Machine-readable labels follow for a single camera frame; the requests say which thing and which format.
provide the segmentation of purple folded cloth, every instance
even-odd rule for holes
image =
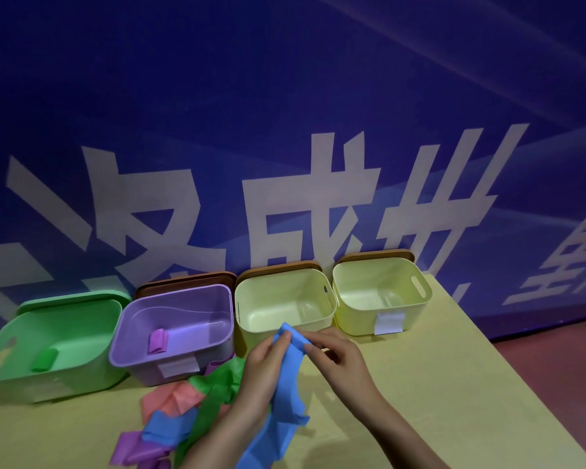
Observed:
[[[111,466],[132,466],[143,461],[169,456],[170,452],[171,448],[167,446],[151,441],[142,441],[140,431],[125,432],[119,435],[109,464]]]
[[[206,370],[204,371],[204,376],[210,375],[211,373],[213,373],[215,371],[215,369],[217,367],[219,367],[220,365],[225,364],[230,359],[232,359],[233,357],[236,357],[236,356],[237,355],[233,352],[232,355],[230,355],[227,359],[224,359],[224,360],[214,360],[212,362],[209,362],[208,365],[206,366]]]
[[[151,459],[140,462],[137,469],[172,469],[172,463],[169,459]]]
[[[167,350],[167,340],[169,333],[164,329],[157,329],[150,334],[150,343],[147,347],[148,354],[158,354]]]

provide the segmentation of table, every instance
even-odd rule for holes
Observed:
[[[410,331],[355,338],[375,382],[453,469],[586,468],[586,453],[438,284]],[[389,468],[366,429],[304,359],[297,380],[311,417],[273,469]],[[0,469],[107,467],[122,431],[140,430],[128,378],[56,403],[0,406]]]

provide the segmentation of purple plastic box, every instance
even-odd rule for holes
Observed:
[[[167,349],[148,353],[150,335],[167,331]],[[125,307],[109,361],[147,386],[186,379],[234,353],[232,293],[223,284],[139,298]]]

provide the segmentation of right hand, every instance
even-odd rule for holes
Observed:
[[[367,425],[388,403],[375,386],[358,346],[333,327],[300,333],[313,343],[304,345],[306,355],[353,416]]]

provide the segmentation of left hand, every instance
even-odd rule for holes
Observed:
[[[268,337],[252,349],[245,359],[239,393],[234,406],[259,423],[266,416],[269,402],[280,377],[282,359],[291,342],[291,333],[286,331],[273,342]]]

